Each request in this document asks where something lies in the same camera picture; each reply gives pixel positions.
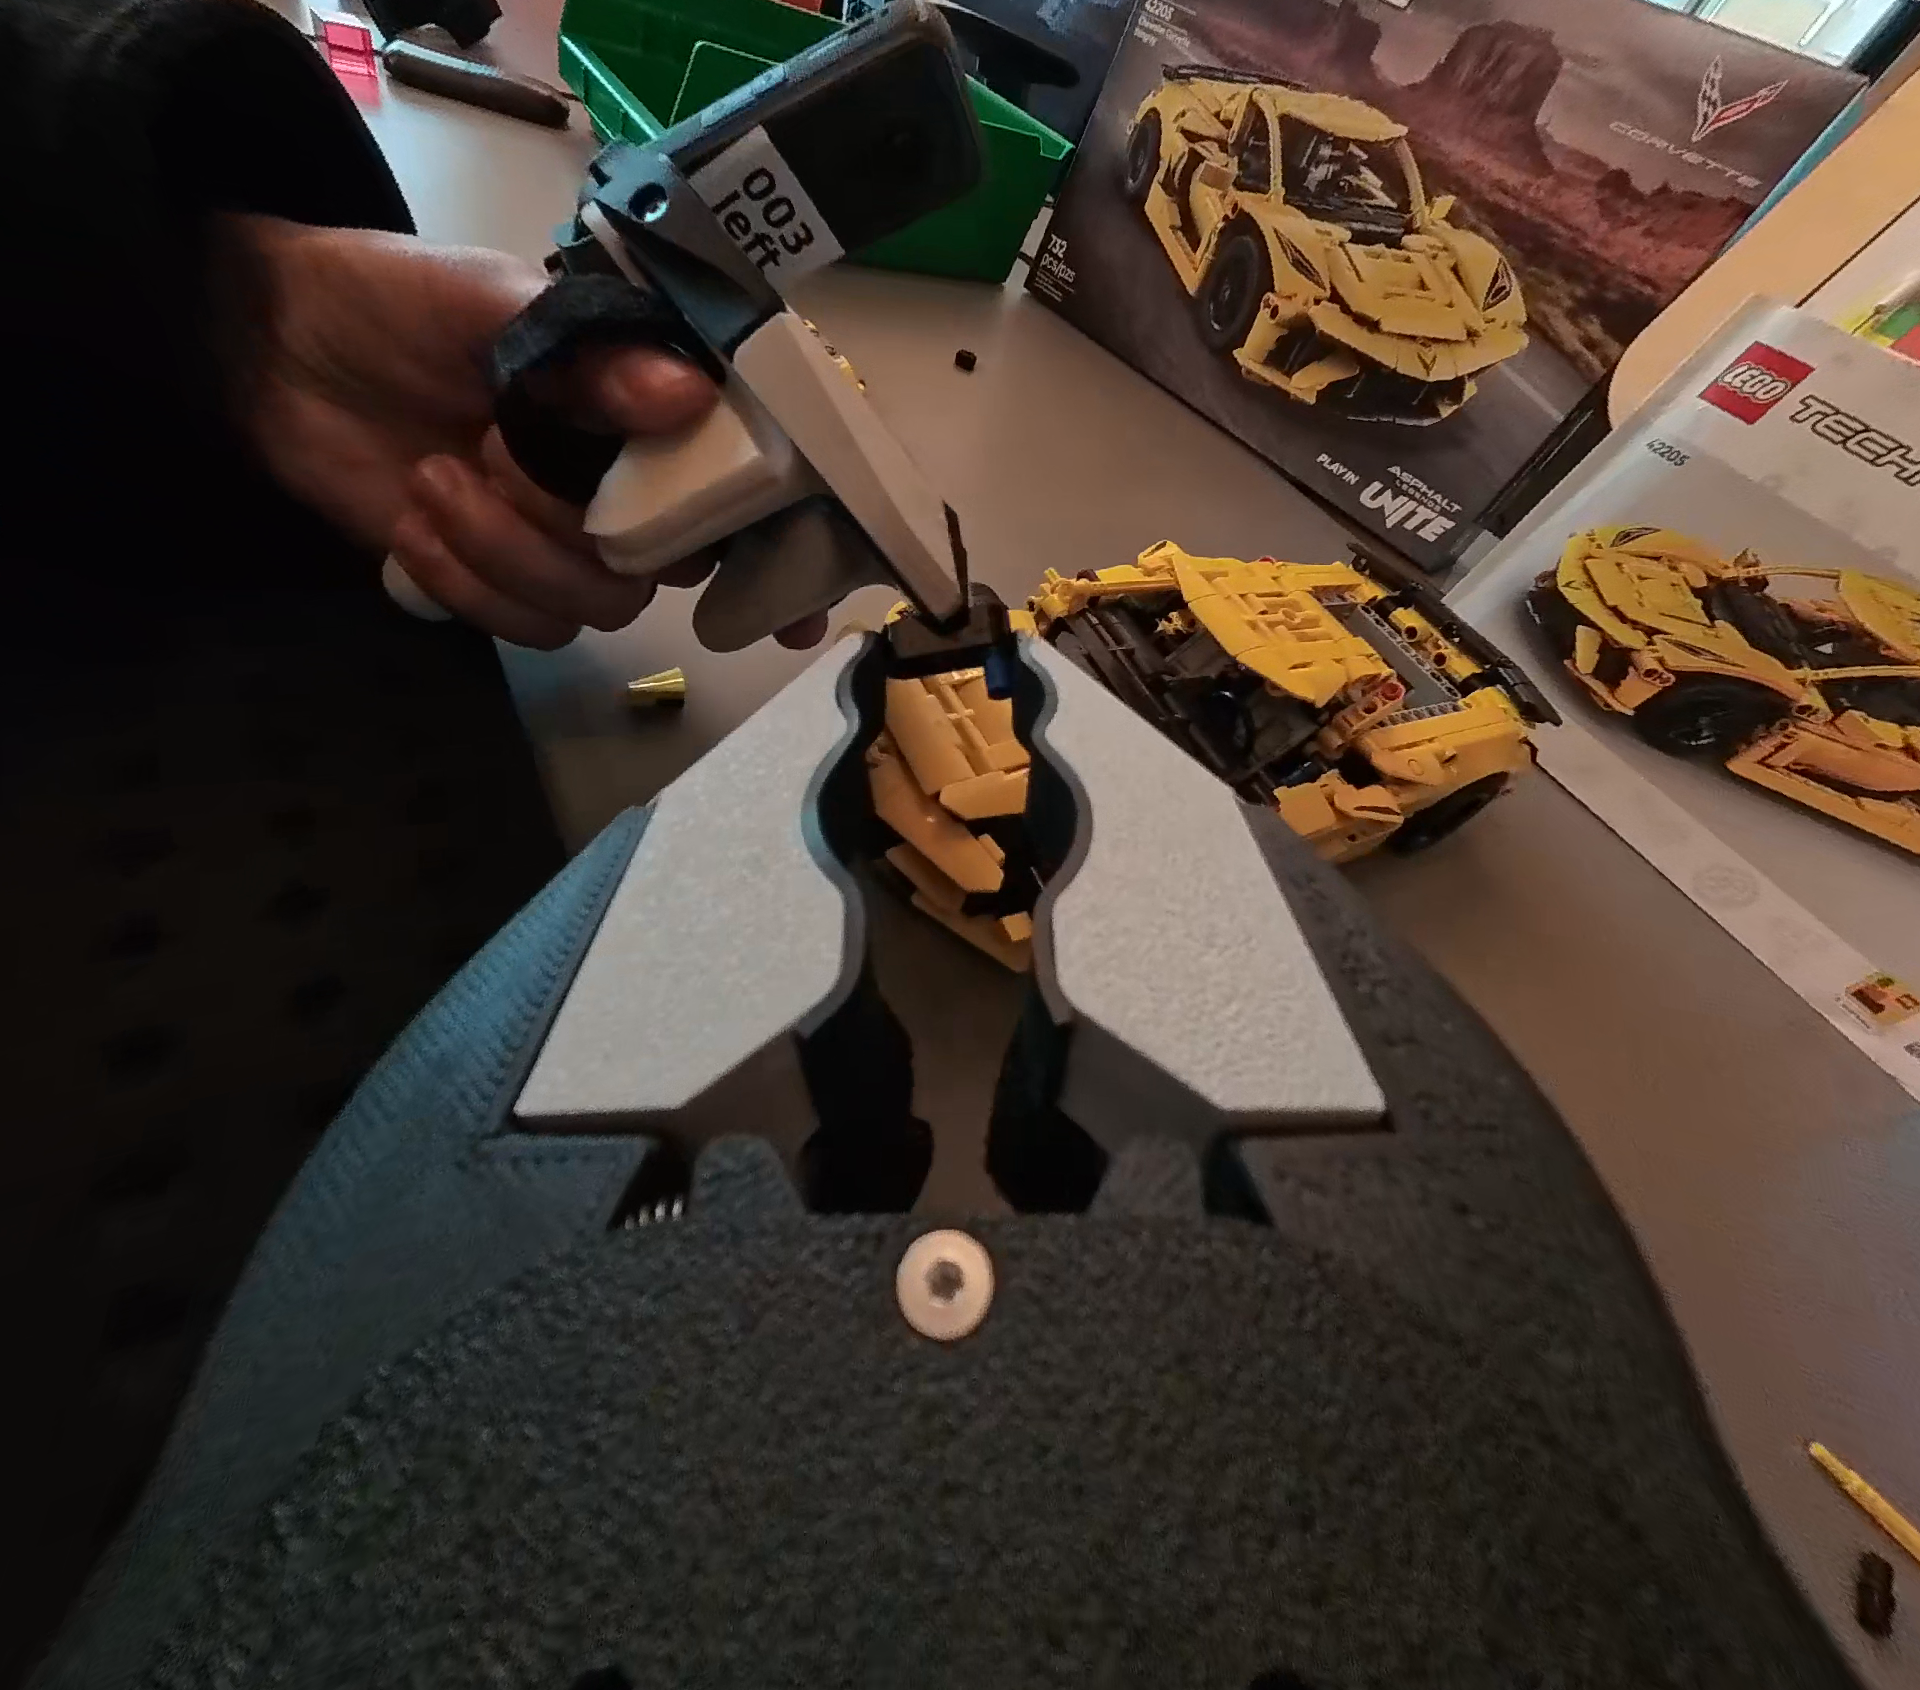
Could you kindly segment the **car picture instruction booklet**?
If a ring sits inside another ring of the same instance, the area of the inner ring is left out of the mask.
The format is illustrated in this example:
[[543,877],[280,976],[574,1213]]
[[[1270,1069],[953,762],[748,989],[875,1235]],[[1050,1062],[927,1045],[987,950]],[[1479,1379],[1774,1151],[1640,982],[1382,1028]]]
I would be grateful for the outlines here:
[[1548,775],[1908,1097],[1915,364],[1752,297],[1452,584]]

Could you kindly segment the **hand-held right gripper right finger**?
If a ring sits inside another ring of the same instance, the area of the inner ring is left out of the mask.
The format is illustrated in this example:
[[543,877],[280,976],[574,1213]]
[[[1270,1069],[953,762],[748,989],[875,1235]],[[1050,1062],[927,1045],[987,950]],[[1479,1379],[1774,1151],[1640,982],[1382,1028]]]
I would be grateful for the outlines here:
[[1374,1135],[1388,1097],[1293,900],[1283,830],[1038,637],[1019,637],[1032,960],[983,1160],[1077,1213],[1136,1141],[1237,1208],[1244,1144]]

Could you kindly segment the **pink flat item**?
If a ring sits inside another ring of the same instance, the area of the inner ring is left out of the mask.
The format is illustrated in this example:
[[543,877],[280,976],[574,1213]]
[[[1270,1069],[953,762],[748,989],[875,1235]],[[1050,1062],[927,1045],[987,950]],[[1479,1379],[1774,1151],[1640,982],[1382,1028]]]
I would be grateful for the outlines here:
[[347,14],[307,14],[307,34],[328,72],[359,110],[381,101],[375,31]]

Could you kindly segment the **thin yellow stick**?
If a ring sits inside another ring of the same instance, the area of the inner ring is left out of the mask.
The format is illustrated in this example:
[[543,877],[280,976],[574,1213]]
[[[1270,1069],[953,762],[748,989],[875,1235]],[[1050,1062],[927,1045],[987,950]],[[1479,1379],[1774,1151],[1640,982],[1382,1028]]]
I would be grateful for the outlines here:
[[1920,1560],[1917,1524],[1862,1471],[1817,1440],[1805,1441],[1807,1459],[1846,1495],[1855,1509],[1895,1546],[1914,1565]]

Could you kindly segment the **green plastic bin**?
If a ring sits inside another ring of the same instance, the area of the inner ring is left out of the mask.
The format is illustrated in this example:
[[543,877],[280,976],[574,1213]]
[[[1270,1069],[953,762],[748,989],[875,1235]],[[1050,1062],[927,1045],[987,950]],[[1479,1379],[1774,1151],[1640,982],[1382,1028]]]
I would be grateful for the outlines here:
[[[836,31],[783,0],[563,0],[557,70],[600,142],[649,144],[750,77]],[[1073,145],[973,84],[978,185],[857,256],[916,275],[999,286]]]

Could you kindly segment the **dark brown flat bar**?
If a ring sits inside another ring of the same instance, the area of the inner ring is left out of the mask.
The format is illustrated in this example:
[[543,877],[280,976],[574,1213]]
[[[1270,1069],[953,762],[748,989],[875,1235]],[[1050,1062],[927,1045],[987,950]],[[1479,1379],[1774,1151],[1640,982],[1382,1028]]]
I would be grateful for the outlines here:
[[567,128],[567,97],[540,80],[411,40],[389,42],[379,62],[385,77],[401,88],[542,130]]

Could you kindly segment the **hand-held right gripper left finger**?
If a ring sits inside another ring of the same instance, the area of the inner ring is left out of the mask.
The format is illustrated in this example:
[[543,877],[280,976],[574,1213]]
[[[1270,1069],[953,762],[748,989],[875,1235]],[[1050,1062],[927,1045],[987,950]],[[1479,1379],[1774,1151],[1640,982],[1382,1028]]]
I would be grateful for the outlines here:
[[804,1201],[904,1211],[932,1166],[911,1049],[831,847],[861,787],[877,635],[826,648],[639,817],[514,1099],[532,1132],[642,1132],[683,1160],[741,1134]]

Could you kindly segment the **instruction sheet on cardboard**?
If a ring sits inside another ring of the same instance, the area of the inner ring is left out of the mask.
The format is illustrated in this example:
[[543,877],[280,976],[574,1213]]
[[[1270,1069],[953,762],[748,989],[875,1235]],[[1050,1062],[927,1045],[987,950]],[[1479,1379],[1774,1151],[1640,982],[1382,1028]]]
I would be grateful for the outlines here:
[[1837,324],[1915,274],[1917,72],[1874,84],[1858,120],[1626,348],[1605,421],[1627,425],[1752,300]]

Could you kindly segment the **person's left hand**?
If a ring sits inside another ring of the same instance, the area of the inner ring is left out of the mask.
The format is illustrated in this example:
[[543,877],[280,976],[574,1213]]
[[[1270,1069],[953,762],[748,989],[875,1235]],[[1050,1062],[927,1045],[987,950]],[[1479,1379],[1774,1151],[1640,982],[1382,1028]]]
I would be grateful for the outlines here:
[[436,610],[557,649],[656,593],[494,428],[492,351],[533,261],[416,235],[217,214],[208,238],[231,415],[270,475]]

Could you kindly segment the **dark toy car box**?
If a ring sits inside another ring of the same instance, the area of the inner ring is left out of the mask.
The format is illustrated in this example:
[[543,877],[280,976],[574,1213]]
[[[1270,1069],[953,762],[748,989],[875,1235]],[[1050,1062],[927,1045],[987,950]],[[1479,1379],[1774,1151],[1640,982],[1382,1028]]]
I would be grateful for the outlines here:
[[1858,92],[1645,0],[1136,0],[1026,288],[1446,569]]

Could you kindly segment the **person's left forearm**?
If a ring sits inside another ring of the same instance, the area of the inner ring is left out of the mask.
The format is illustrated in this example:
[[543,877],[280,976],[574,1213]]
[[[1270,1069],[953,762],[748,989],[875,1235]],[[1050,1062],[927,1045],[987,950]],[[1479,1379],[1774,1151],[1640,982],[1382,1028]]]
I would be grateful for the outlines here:
[[1,0],[3,592],[371,588],[242,436],[228,218],[410,235],[346,88],[256,0]]

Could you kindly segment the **yellow toy brick car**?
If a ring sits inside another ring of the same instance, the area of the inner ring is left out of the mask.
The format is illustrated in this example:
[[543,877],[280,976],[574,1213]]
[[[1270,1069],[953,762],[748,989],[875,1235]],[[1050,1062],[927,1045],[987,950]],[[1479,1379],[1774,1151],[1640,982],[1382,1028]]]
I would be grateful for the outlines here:
[[[1435,847],[1560,724],[1531,678],[1428,582],[1350,562],[1157,541],[1050,569],[1009,630],[1065,656],[1228,790],[1332,864]],[[891,676],[866,750],[880,876],[999,965],[1034,958],[1047,868],[1024,830],[1034,772],[978,654]]]

